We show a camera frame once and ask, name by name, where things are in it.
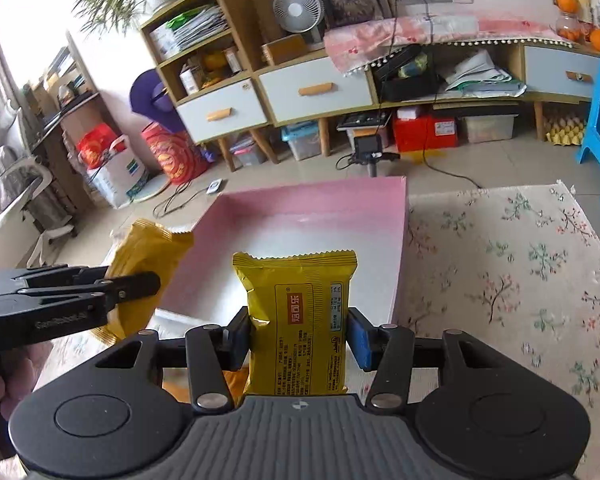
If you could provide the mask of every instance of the floral pattern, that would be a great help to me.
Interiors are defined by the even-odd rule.
[[[573,395],[591,421],[576,476],[599,475],[600,241],[567,187],[411,196],[410,205],[398,322],[418,336],[465,330]]]

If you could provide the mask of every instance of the glass jar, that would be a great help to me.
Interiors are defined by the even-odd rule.
[[[582,26],[576,14],[561,12],[555,22],[555,31],[558,36],[568,41],[578,41],[582,36]]]

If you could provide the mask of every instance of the drawer knob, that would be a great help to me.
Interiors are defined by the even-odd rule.
[[[325,94],[333,90],[334,86],[335,85],[333,83],[321,83],[319,85],[305,86],[304,88],[298,89],[298,94],[301,96]]]
[[[224,108],[223,110],[218,110],[216,112],[211,112],[206,116],[206,120],[210,123],[212,121],[219,121],[221,119],[226,119],[231,115],[232,108]]]
[[[567,77],[572,81],[580,81],[582,83],[593,83],[593,78],[589,74],[582,74],[580,72],[570,72],[567,70]]]

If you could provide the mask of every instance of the white shopping bag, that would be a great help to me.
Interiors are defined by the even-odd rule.
[[[124,143],[125,150],[117,153],[114,148]],[[131,150],[127,136],[118,137],[111,143],[109,153],[113,155],[102,167],[87,170],[93,186],[114,209],[131,203],[144,187],[149,174],[142,161]]]

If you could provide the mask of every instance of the yellow wrapper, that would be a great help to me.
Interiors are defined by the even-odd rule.
[[[254,326],[247,393],[342,393],[349,281],[357,266],[354,251],[260,260],[234,254]]]
[[[160,276],[160,291],[155,296],[118,304],[109,312],[107,325],[92,330],[96,338],[105,344],[115,344],[146,328],[180,259],[192,245],[191,232],[172,233],[149,220],[136,220],[117,248],[105,277],[152,270]]]

